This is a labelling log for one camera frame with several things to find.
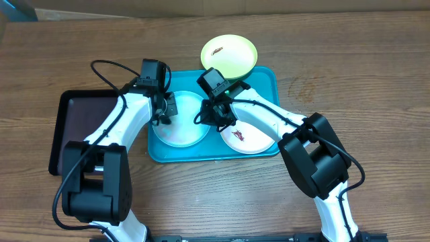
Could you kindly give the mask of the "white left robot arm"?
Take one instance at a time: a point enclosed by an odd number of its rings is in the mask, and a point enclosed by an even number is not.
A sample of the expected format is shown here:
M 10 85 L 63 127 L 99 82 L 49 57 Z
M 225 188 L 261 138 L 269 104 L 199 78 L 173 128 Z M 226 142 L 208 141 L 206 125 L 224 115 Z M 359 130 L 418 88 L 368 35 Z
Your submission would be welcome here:
M 166 124 L 176 114 L 172 92 L 137 87 L 122 91 L 99 128 L 63 149 L 62 183 L 52 205 L 56 224 L 73 229 L 60 222 L 60 206 L 81 222 L 79 230 L 98 229 L 108 241 L 146 241 L 148 229 L 131 210 L 128 150 L 145 124 Z

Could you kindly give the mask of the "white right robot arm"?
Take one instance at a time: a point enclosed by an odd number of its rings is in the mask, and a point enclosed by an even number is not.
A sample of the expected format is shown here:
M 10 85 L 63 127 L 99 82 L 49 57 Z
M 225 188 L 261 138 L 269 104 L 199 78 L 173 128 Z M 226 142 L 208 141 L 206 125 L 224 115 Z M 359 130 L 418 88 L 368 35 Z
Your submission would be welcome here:
M 267 101 L 250 85 L 199 81 L 208 96 L 195 121 L 219 132 L 246 122 L 273 139 L 296 186 L 315 201 L 325 241 L 358 241 L 347 191 L 353 163 L 328 120 L 315 113 L 294 114 Z

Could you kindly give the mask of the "light blue plate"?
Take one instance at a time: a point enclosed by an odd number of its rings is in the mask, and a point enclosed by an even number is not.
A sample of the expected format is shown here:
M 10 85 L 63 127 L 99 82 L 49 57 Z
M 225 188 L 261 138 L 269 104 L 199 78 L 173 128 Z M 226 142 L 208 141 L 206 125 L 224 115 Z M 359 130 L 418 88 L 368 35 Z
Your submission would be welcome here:
M 189 147 L 200 142 L 210 127 L 205 124 L 194 124 L 194 118 L 200 111 L 203 97 L 190 91 L 173 93 L 177 115 L 171 116 L 170 124 L 159 124 L 153 130 L 156 136 L 172 147 Z

